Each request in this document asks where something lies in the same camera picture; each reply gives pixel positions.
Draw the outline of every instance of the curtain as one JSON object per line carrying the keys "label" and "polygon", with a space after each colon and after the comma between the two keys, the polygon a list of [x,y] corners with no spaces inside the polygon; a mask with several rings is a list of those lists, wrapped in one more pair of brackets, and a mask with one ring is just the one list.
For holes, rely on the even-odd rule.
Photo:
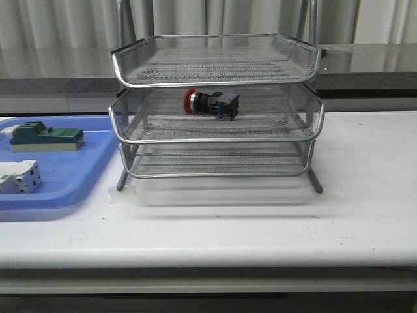
{"label": "curtain", "polygon": [[[301,0],[131,0],[136,37],[282,33]],[[417,42],[417,0],[318,0],[317,43]],[[116,48],[116,0],[0,0],[0,48]],[[308,20],[304,28],[308,40]]]}

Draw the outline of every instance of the white connector block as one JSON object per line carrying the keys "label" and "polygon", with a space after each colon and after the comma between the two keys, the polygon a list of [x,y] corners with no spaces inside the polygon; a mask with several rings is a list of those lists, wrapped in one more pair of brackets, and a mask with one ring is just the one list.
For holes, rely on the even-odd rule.
{"label": "white connector block", "polygon": [[39,183],[38,161],[0,162],[0,194],[32,193]]}

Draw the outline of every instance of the table top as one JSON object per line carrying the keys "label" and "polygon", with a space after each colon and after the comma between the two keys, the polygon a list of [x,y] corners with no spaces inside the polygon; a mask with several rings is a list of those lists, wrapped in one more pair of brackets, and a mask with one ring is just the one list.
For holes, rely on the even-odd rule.
{"label": "table top", "polygon": [[89,197],[0,211],[0,268],[417,265],[417,112],[328,113],[300,177],[129,179],[116,153]]}
{"label": "table top", "polygon": [[[415,89],[417,44],[327,44],[316,90]],[[0,50],[1,94],[117,93],[107,48]]]}

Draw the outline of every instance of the metal mesh shelf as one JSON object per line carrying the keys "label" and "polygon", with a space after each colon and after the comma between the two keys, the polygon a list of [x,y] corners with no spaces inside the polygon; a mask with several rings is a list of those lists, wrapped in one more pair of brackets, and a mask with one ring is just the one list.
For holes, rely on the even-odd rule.
{"label": "metal mesh shelf", "polygon": [[228,86],[221,90],[240,95],[239,114],[233,121],[186,114],[184,89],[140,89],[126,92],[112,105],[113,128],[119,139],[129,144],[304,142],[321,131],[324,105],[307,87]]}
{"label": "metal mesh shelf", "polygon": [[187,176],[294,176],[307,170],[308,143],[163,143],[141,145],[124,164],[137,178]]}
{"label": "metal mesh shelf", "polygon": [[277,34],[153,36],[112,53],[129,88],[306,82],[320,57],[320,48]]}

